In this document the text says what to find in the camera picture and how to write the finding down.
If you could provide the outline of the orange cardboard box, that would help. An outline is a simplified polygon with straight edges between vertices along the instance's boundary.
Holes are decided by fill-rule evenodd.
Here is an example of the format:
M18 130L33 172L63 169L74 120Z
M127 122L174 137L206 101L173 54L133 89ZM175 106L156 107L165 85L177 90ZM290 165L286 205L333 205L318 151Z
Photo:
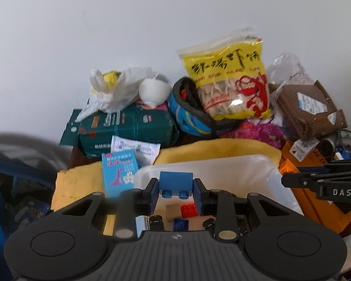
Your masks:
M292 144L287 142L282 148L280 173L294 171L300 167L318 167L326 164L326 159L318 149L314 149L302 162L291 153ZM291 189L295 195L303 214L315 222L339 233L342 237L351 234L351 211L344 214L333 202L318 200L316 194L309 189Z

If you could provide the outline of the white ceramic bowl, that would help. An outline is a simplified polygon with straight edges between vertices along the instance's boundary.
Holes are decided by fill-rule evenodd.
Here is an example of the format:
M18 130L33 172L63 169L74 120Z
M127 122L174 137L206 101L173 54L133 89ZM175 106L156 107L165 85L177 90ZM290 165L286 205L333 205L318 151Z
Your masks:
M139 98L143 104L155 108L165 103L171 90L169 83L147 78L139 84Z

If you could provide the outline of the black toy car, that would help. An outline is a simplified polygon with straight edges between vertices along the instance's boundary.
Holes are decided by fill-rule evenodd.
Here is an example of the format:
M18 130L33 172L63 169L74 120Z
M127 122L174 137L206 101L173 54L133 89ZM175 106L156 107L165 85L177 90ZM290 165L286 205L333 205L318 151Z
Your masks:
M150 216L149 218L150 231L163 232L165 230L163 224L163 218L161 215Z

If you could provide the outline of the brown cube block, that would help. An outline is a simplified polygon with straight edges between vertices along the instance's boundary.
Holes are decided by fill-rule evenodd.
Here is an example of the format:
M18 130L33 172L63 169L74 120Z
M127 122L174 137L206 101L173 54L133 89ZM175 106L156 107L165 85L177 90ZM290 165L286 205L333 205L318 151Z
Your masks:
M168 222L172 222L182 217L181 206L179 204L170 204L165 206L165 216Z

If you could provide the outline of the small blue studded block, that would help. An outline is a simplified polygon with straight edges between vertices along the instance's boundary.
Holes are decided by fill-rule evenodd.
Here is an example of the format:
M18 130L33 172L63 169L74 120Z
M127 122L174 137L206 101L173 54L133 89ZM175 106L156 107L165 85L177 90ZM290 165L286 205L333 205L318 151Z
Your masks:
M175 232L187 232L189 230L189 221L187 219L175 218L173 230Z

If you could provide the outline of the brown paper parcel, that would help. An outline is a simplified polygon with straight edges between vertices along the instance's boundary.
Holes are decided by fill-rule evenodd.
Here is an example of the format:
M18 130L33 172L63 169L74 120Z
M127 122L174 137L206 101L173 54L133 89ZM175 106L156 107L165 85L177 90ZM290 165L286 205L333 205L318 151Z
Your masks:
M269 86L271 102L283 117L283 132L289 140L310 140L347 128L338 109L319 83Z

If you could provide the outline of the light blue card box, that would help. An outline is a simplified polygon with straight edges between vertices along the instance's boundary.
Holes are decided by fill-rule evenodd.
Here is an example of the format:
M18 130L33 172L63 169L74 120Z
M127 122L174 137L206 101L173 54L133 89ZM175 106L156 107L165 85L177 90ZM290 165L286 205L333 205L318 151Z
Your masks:
M133 150L102 154L104 189L109 198L133 189L134 175L139 170Z

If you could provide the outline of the blue striped helmet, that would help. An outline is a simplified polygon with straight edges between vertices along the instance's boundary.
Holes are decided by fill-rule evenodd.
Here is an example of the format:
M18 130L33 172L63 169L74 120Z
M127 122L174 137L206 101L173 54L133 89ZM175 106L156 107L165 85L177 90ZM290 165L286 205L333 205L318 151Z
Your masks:
M234 119L214 120L203 110L195 83L187 77L173 85L167 106L179 128L194 136L215 138L241 124L240 120Z

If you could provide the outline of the dark blue hollow block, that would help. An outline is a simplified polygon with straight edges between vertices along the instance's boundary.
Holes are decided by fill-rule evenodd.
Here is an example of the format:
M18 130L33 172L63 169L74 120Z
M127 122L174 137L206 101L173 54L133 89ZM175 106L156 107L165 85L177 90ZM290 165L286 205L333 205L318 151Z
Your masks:
M192 196L193 173L161 171L158 181L159 191L164 199L176 196L187 200Z

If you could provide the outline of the white plastic bag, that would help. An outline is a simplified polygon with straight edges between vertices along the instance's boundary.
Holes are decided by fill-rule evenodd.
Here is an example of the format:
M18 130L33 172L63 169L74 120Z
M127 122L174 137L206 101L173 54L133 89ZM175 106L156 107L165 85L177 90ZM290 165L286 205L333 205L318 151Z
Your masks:
M90 73L90 98L76 118L82 122L96 112L119 112L139 98L139 86L145 79L156 79L158 73L150 67L134 67L107 73L93 68Z

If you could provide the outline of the white wipe packet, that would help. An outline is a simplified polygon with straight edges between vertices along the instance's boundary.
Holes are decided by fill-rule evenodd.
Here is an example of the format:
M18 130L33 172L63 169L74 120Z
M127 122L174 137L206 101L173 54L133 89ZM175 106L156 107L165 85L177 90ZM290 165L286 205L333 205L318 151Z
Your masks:
M153 165L160 153L160 147L159 143L147 143L119 136L112 136L111 139L111 153L133 150L139 167Z

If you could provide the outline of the small white carton box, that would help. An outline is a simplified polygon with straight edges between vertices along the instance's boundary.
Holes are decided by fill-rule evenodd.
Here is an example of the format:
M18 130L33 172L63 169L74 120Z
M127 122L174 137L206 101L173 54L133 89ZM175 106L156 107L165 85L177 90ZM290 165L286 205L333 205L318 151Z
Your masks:
M290 153L299 161L302 162L320 143L317 138L310 140L297 140L290 148Z

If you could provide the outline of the shrimp cracker snack bag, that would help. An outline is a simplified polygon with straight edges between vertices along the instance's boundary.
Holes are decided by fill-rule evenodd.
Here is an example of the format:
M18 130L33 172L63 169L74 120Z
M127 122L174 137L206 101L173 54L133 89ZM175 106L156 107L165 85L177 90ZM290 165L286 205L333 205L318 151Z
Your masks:
M255 27L177 50L203 110L216 121L271 116L263 40Z

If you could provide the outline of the dark green tissue pack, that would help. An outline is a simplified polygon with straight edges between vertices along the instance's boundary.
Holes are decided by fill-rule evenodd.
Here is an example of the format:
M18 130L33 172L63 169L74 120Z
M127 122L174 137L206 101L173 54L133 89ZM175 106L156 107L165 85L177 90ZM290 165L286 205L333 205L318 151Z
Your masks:
M132 104L111 114L96 112L77 122L79 113L79 110L73 110L59 144L77 148L90 159L110 152L113 136L159 143L163 148L171 147L179 136L165 105L150 109L142 104Z

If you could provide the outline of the magenta plastic bag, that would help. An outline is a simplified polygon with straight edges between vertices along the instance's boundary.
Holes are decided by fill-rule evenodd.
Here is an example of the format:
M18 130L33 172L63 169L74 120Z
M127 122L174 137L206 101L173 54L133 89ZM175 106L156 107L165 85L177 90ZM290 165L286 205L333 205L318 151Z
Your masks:
M267 143L274 148L282 149L285 139L282 130L270 122L243 121L233 130L221 133L219 138L251 139Z

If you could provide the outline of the red studded block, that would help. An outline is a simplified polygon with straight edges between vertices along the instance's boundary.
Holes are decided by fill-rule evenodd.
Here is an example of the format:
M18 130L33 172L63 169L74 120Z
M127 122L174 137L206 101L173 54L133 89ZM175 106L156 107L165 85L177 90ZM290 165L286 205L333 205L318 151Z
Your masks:
M194 218L197 216L199 216L199 213L195 204L185 204L181 206L182 219Z

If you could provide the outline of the translucent white plastic bin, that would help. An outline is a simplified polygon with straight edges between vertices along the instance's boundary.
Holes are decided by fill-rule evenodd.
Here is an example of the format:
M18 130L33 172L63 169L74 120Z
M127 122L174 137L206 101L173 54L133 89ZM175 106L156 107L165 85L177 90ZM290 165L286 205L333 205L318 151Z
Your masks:
M250 192L257 192L299 214L303 213L291 189L282 185L278 168L263 155L146 166L135 174L134 187L146 188L151 178L158 178L161 171L193 173L193 177L199 178L207 189L226 190L242 198Z

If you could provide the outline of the clear plastic bag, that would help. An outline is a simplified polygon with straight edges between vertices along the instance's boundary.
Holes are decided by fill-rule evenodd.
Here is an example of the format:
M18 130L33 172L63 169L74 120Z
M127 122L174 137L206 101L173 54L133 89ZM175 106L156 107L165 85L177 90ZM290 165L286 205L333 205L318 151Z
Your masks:
M283 84L312 85L312 79L300 63L300 59L293 53L282 53L266 69L269 92L274 93Z

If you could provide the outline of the yellow cloth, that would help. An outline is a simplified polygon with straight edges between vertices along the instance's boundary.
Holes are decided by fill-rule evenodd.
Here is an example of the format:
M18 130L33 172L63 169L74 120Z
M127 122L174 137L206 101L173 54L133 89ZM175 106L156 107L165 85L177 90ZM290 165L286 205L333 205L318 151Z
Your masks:
M264 155L275 166L280 165L282 152L267 143L251 139L220 138L197 141L160 151L155 165L184 163L197 160L220 159L245 155ZM102 162L58 172L51 209L58 209L93 192L104 190Z

